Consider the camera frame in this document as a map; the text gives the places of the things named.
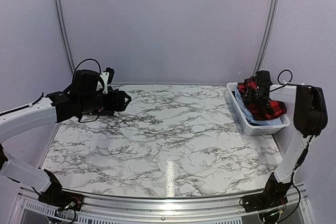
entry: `wall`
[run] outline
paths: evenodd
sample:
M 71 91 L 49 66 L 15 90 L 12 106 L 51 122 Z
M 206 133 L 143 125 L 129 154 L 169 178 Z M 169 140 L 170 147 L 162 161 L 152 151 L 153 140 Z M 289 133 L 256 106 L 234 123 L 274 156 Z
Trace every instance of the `wall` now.
M 270 0 L 62 0 L 75 62 L 118 83 L 225 84 L 253 71 Z
M 300 175 L 310 197 L 316 223 L 334 223 L 336 218 L 336 0 L 280 0 L 266 59 L 262 66 L 277 74 L 285 68 L 294 73 L 294 83 L 322 87 L 329 123 L 311 147 Z M 276 138 L 285 152 L 292 129 Z
M 71 80 L 53 0 L 0 0 L 0 111 L 62 90 Z M 54 125 L 4 143 L 14 156 L 37 165 Z M 0 219 L 7 223 L 19 186 L 0 177 Z

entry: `marble table top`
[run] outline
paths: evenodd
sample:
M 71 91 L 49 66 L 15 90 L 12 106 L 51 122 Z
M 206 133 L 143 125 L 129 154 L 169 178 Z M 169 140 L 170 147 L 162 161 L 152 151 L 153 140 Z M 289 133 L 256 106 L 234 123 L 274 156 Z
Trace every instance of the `marble table top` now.
M 64 188 L 131 197 L 212 196 L 263 188 L 281 162 L 271 135 L 243 135 L 226 87 L 118 88 L 132 97 L 126 111 L 92 123 L 62 123 L 43 168 Z

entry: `red plaid shirt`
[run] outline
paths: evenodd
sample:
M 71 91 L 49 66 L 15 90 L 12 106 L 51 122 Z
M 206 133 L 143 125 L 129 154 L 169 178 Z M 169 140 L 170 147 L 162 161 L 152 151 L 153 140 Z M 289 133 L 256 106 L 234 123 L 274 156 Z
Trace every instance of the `red plaid shirt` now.
M 253 90 L 257 89 L 254 78 L 246 79 L 244 83 L 238 83 L 239 93 L 244 103 L 244 98 L 247 96 L 247 89 L 249 87 Z M 245 106 L 252 113 L 254 119 L 257 121 L 272 120 L 278 118 L 282 114 L 286 114 L 287 112 L 287 108 L 283 102 L 274 100 L 269 100 L 267 105 L 255 105 L 251 103 Z

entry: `laundry basket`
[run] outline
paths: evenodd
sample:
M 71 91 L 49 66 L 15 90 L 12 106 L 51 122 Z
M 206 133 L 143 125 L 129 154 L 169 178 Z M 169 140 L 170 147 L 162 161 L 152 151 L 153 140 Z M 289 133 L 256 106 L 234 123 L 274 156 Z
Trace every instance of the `laundry basket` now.
M 228 91 L 229 91 L 229 99 L 230 104 L 233 108 L 233 111 L 235 112 L 240 127 L 243 130 L 244 134 L 247 136 L 256 136 L 256 135 L 267 135 L 267 134 L 274 134 L 281 130 L 284 127 L 288 127 L 290 124 L 290 121 L 286 114 L 281 115 L 280 119 L 282 124 L 280 125 L 260 125 L 260 126 L 253 126 L 249 124 L 235 98 L 232 91 L 236 90 L 236 87 L 238 85 L 238 82 L 230 82 L 226 85 Z

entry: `folded clothes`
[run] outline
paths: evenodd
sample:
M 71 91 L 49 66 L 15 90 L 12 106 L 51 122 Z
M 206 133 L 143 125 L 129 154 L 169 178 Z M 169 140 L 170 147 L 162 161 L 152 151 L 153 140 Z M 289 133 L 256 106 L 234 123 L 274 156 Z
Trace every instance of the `folded clothes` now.
M 238 91 L 242 97 L 243 104 L 251 112 L 255 120 L 273 120 L 287 112 L 283 102 L 269 100 L 268 104 L 259 105 L 244 101 L 244 98 L 250 96 L 251 92 L 255 92 L 256 88 L 255 79 L 253 78 L 246 79 L 244 83 L 238 83 Z
M 235 90 L 235 97 L 236 97 L 236 100 L 240 108 L 242 109 L 242 112 L 247 122 L 249 122 L 250 124 L 252 125 L 253 124 L 254 125 L 281 125 L 282 124 L 280 118 L 275 118 L 272 120 L 265 120 L 265 121 L 255 120 L 252 113 L 244 106 L 243 99 L 242 99 L 242 96 L 240 95 L 238 87 L 236 87 L 236 90 Z

